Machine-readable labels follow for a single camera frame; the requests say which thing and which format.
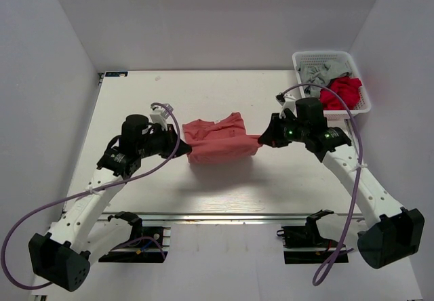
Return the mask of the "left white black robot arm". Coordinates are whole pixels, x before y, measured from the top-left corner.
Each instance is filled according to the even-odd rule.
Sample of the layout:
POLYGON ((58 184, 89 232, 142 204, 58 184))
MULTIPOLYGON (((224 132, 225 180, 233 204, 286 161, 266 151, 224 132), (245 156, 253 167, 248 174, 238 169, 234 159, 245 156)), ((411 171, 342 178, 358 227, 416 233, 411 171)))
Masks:
POLYGON ((129 115, 97 162, 88 187, 45 235, 35 234, 29 244, 33 271, 69 291, 77 290, 90 267, 114 247, 138 245, 143 238, 142 219, 131 212, 109 216, 97 231, 95 223, 126 180, 140 169, 143 158, 163 159, 189 154, 192 148, 178 137, 172 124, 151 123, 144 115, 129 115))

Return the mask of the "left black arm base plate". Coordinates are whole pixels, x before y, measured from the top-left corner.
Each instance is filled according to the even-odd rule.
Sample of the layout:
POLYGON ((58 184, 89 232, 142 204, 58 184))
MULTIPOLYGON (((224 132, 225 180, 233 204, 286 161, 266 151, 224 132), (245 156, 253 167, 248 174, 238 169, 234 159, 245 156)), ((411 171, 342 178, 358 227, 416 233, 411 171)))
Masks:
POLYGON ((162 264, 170 247, 169 226, 143 226, 124 247, 110 251, 99 263, 162 264))

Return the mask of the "salmon red t-shirt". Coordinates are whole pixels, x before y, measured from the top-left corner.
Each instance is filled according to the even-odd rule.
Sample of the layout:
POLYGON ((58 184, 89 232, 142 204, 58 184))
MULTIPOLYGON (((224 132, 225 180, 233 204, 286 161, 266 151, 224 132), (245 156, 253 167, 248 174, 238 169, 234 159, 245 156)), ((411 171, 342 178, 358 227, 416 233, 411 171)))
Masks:
POLYGON ((219 121, 197 119, 182 126, 185 142, 192 151, 190 164, 218 164, 253 157, 262 146, 258 135, 249 135, 241 113, 219 121))

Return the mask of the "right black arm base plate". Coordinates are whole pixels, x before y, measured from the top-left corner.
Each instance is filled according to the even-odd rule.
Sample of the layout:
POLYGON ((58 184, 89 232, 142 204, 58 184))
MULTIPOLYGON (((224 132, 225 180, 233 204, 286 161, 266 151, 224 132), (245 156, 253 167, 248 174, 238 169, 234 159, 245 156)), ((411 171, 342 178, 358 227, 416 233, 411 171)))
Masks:
POLYGON ((276 235, 283 242, 284 263, 321 264, 335 251, 338 242, 315 237, 306 226, 282 226, 276 235))

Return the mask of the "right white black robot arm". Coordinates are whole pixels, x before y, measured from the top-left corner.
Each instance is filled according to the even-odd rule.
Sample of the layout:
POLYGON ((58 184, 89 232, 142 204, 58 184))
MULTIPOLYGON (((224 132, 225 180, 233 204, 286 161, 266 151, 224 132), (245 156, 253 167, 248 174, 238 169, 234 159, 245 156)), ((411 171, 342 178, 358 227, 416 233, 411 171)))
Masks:
POLYGON ((303 143, 355 198, 364 221, 352 223, 343 245, 360 252, 375 269, 415 254, 420 246, 425 219, 418 209, 406 209, 362 165, 353 141, 339 127, 330 127, 320 101, 296 100, 289 94, 276 97, 281 105, 271 115, 259 144, 282 148, 303 143))

